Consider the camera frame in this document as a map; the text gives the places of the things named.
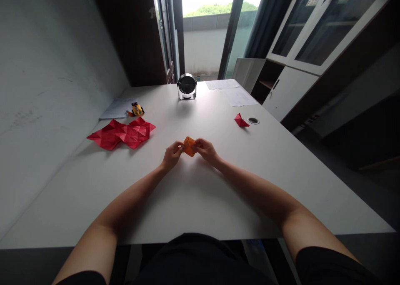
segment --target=balcony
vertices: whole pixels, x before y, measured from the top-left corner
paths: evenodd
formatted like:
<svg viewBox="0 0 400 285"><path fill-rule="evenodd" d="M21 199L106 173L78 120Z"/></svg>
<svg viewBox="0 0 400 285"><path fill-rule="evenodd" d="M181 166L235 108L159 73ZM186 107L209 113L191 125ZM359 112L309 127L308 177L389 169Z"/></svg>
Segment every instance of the balcony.
<svg viewBox="0 0 400 285"><path fill-rule="evenodd" d="M231 78L236 59L243 57L257 11L241 12L228 59L226 78ZM201 81L216 80L220 68L230 14L183 18L185 72Z"/></svg>

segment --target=wrist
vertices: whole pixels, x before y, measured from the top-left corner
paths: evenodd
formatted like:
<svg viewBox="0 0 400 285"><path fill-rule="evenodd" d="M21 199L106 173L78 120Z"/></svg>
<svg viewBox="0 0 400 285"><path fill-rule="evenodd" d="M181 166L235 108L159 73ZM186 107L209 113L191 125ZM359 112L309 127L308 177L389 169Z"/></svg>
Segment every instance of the wrist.
<svg viewBox="0 0 400 285"><path fill-rule="evenodd" d="M168 168L168 165L166 165L165 163L161 163L156 170L158 170L159 172L163 172L163 173L167 173L170 171L170 169Z"/></svg>
<svg viewBox="0 0 400 285"><path fill-rule="evenodd" d="M220 165L222 164L223 161L224 161L224 160L223 160L220 156L216 155L216 156L213 158L213 160L212 160L212 162L211 162L210 164L211 164L213 167L215 167L215 168L218 169L218 166L220 166Z"/></svg>

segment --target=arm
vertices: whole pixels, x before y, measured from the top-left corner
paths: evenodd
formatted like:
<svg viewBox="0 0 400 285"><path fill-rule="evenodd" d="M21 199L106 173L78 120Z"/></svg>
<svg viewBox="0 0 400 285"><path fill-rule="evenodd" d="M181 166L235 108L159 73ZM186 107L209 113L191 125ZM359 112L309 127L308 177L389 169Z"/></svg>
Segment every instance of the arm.
<svg viewBox="0 0 400 285"><path fill-rule="evenodd" d="M195 151L281 228L293 261L296 261L301 249L309 246L328 248L358 261L306 207L286 191L224 161L210 142L199 138L195 143Z"/></svg>
<svg viewBox="0 0 400 285"><path fill-rule="evenodd" d="M53 284L85 270L99 272L109 284L118 235L127 222L139 213L162 178L176 165L183 148L180 141L168 147L160 166L117 196L100 213L72 250Z"/></svg>

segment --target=tree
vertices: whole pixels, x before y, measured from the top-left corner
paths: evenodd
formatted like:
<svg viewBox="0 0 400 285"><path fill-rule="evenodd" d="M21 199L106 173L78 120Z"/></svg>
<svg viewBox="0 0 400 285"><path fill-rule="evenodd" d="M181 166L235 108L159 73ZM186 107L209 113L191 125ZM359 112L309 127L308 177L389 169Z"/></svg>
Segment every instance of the tree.
<svg viewBox="0 0 400 285"><path fill-rule="evenodd" d="M224 14L230 13L232 8L232 3L227 5L203 5L202 7L198 8L196 11L189 12L188 14L184 15L183 17L192 17L192 16L202 16L202 15L213 15L213 14ZM255 11L258 7L250 4L248 2L244 2L242 5L242 11Z"/></svg>

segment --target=white paper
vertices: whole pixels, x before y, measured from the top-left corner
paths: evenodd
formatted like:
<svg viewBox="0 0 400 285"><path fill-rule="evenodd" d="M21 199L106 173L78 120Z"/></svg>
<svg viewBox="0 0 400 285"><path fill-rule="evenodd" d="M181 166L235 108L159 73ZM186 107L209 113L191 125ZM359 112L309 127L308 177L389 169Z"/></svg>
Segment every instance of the white paper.
<svg viewBox="0 0 400 285"><path fill-rule="evenodd" d="M224 89L220 92L231 107L258 104L258 102L241 87Z"/></svg>
<svg viewBox="0 0 400 285"><path fill-rule="evenodd" d="M132 110L132 103L137 102L138 100L139 99L137 97L133 99L116 98L99 119L102 120L128 117L126 110Z"/></svg>
<svg viewBox="0 0 400 285"><path fill-rule="evenodd" d="M235 79L206 81L209 90L232 89L240 87L240 84Z"/></svg>

